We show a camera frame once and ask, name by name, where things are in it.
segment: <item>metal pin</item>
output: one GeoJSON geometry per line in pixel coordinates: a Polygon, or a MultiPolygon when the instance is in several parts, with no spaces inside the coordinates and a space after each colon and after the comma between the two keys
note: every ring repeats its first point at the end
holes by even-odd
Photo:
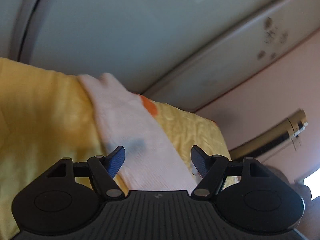
{"type": "Polygon", "coordinates": [[[108,197],[119,197],[121,196],[122,191],[119,189],[109,189],[106,194],[108,197]]]}
{"type": "Polygon", "coordinates": [[[198,197],[206,197],[210,194],[210,191],[205,188],[198,188],[194,191],[194,194],[198,197]]]}

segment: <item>ribbed black surface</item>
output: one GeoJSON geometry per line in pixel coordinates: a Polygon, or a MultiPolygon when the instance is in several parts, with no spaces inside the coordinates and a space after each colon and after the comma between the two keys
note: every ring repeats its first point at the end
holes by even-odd
{"type": "Polygon", "coordinates": [[[14,240],[302,240],[296,231],[257,236],[234,229],[209,202],[192,200],[186,191],[132,191],[125,200],[108,203],[100,216],[64,236],[21,232],[14,240]]]}

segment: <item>orange patch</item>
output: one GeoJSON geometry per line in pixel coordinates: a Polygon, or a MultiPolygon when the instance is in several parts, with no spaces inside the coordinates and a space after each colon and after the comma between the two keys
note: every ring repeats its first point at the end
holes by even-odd
{"type": "Polygon", "coordinates": [[[139,95],[140,98],[141,98],[141,101],[142,101],[142,104],[144,106],[145,109],[148,110],[148,112],[153,116],[157,116],[158,115],[158,109],[156,107],[156,105],[148,98],[142,96],[142,95],[139,95]]]}

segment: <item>curved edge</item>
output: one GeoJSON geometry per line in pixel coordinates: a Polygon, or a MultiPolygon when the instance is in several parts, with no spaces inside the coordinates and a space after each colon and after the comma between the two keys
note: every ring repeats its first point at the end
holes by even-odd
{"type": "Polygon", "coordinates": [[[20,62],[29,64],[36,38],[38,37],[42,22],[44,21],[52,2],[53,0],[38,0],[24,33],[24,39],[21,44],[19,55],[20,62]]]}
{"type": "Polygon", "coordinates": [[[39,0],[24,0],[20,8],[11,39],[9,58],[15,61],[19,60],[21,46],[28,23],[39,0]]]}

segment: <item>black plastic mount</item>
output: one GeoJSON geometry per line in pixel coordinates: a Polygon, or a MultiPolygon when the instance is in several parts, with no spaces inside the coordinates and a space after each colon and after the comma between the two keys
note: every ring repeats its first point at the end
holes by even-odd
{"type": "Polygon", "coordinates": [[[230,162],[193,146],[191,160],[203,179],[191,196],[130,191],[125,197],[113,180],[124,155],[118,147],[107,157],[54,164],[13,200],[21,230],[14,239],[304,239],[293,230],[303,200],[252,157],[230,162]],[[222,190],[228,176],[242,179],[222,190]],[[75,177],[89,177],[93,190],[75,177]]]}

